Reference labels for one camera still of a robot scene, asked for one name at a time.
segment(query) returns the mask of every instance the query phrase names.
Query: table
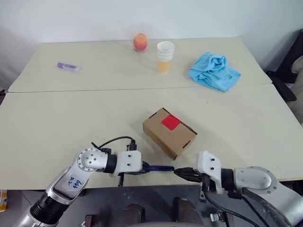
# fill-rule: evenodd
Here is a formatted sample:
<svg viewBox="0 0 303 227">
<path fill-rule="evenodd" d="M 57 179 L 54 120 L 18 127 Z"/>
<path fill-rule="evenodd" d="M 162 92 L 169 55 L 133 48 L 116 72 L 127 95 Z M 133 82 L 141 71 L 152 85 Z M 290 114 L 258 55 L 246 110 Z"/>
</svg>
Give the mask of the table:
<svg viewBox="0 0 303 227">
<path fill-rule="evenodd" d="M 200 87 L 187 72 L 206 51 L 224 54 L 241 72 L 236 86 L 271 83 L 239 37 L 172 40 L 176 48 L 167 75 L 156 71 L 159 41 L 149 40 L 144 53 L 130 41 L 42 44 L 9 92 Z M 82 69 L 62 70 L 58 62 Z"/>
<path fill-rule="evenodd" d="M 172 161 L 148 138 L 142 122 L 165 107 L 197 131 Z M 225 168 L 262 166 L 280 180 L 303 179 L 303 129 L 271 84 L 236 86 L 8 93 L 0 106 L 1 188 L 45 189 L 75 155 L 117 136 L 136 139 L 150 164 L 196 166 L 209 150 Z M 126 141 L 112 143 L 121 151 Z M 173 173 L 125 177 L 125 186 L 187 184 Z M 94 173 L 89 188 L 115 187 L 118 178 Z"/>
</svg>

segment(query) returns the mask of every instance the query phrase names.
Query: black cable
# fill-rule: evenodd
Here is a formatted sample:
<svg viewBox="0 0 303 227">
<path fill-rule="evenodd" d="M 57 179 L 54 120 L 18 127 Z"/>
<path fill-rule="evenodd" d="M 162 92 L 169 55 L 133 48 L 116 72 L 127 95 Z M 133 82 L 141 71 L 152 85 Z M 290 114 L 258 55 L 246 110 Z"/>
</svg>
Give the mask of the black cable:
<svg viewBox="0 0 303 227">
<path fill-rule="evenodd" d="M 248 201 L 244 196 L 242 196 L 242 199 L 247 203 L 247 205 L 251 208 L 251 210 L 257 215 L 257 217 L 263 222 L 263 224 L 266 227 L 269 227 L 269 224 L 264 220 L 264 218 L 257 212 L 257 210 L 254 208 L 254 206 L 251 204 L 251 202 Z"/>
<path fill-rule="evenodd" d="M 101 149 L 102 147 L 104 147 L 105 145 L 111 143 L 111 142 L 114 142 L 116 140 L 121 140 L 121 139 L 130 139 L 131 141 L 134 141 L 134 139 L 130 136 L 120 136 L 120 137 L 117 137 L 117 138 L 114 138 L 112 140 L 109 140 L 107 142 L 105 142 L 104 144 L 102 144 L 101 146 L 97 146 L 94 142 L 92 142 L 91 144 L 94 146 L 94 148 L 97 148 L 97 149 Z"/>
<path fill-rule="evenodd" d="M 204 195 L 205 195 L 205 198 L 207 199 L 207 201 L 208 201 L 210 204 L 212 204 L 214 207 L 216 207 L 216 208 L 218 208 L 218 209 L 220 209 L 220 210 L 222 210 L 222 211 L 224 211 L 224 212 L 226 212 L 226 213 L 230 213 L 230 214 L 232 214 L 232 215 L 234 215 L 234 216 L 236 216 L 236 217 L 239 217 L 239 218 L 241 218 L 241 219 L 243 219 L 243 220 L 249 222 L 250 224 L 252 224 L 252 225 L 254 225 L 254 226 L 256 226 L 256 227 L 260 227 L 260 226 L 257 225 L 254 221 L 248 219 L 247 217 L 245 217 L 245 216 L 243 216 L 243 215 L 241 215 L 241 214 L 239 214 L 239 213 L 236 213 L 236 212 L 234 212 L 234 211 L 232 211 L 232 210 L 229 210 L 229 209 L 227 209 L 227 208 L 224 208 L 224 207 L 220 206 L 218 203 L 216 203 L 215 201 L 213 201 L 213 200 L 210 198 L 210 196 L 208 195 L 208 192 L 204 192 Z"/>
</svg>

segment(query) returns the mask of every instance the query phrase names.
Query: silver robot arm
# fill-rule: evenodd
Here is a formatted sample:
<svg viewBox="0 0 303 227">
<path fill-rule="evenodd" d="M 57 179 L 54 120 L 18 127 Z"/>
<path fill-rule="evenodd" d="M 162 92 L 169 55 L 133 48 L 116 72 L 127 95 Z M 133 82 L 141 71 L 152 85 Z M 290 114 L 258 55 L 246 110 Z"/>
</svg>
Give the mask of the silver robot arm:
<svg viewBox="0 0 303 227">
<path fill-rule="evenodd" d="M 118 176 L 119 173 L 138 172 L 141 168 L 142 156 L 137 150 L 110 154 L 96 148 L 86 148 L 78 153 L 73 165 L 48 186 L 42 197 L 14 227 L 55 227 L 94 172 Z"/>
<path fill-rule="evenodd" d="M 205 192 L 209 190 L 205 187 L 205 179 L 208 179 L 208 183 L 210 179 L 218 194 L 222 194 L 225 189 L 262 204 L 279 226 L 295 226 L 303 219 L 303 197 L 282 185 L 264 168 L 250 166 L 224 169 L 218 157 L 204 151 L 199 153 L 197 169 L 181 168 L 174 173 L 186 180 L 201 183 L 202 202 L 207 201 Z"/>
</svg>

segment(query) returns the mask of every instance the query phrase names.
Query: blue cloth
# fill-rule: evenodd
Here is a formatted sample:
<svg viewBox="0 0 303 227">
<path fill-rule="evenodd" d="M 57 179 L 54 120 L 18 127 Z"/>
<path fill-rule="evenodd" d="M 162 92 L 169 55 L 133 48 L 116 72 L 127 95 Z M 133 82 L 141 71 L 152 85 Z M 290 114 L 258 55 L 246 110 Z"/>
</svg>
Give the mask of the blue cloth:
<svg viewBox="0 0 303 227">
<path fill-rule="evenodd" d="M 224 55 L 206 52 L 189 70 L 194 82 L 220 91 L 228 91 L 237 83 L 240 73 L 228 67 Z"/>
</svg>

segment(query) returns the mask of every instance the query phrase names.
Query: red square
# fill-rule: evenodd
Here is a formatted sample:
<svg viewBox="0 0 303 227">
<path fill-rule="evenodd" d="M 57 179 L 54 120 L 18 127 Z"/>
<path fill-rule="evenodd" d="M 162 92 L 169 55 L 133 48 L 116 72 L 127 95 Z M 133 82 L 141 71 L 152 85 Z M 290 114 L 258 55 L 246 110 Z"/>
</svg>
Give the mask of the red square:
<svg viewBox="0 0 303 227">
<path fill-rule="evenodd" d="M 170 114 L 164 118 L 161 123 L 164 124 L 169 130 L 174 130 L 181 123 L 181 121 Z"/>
</svg>

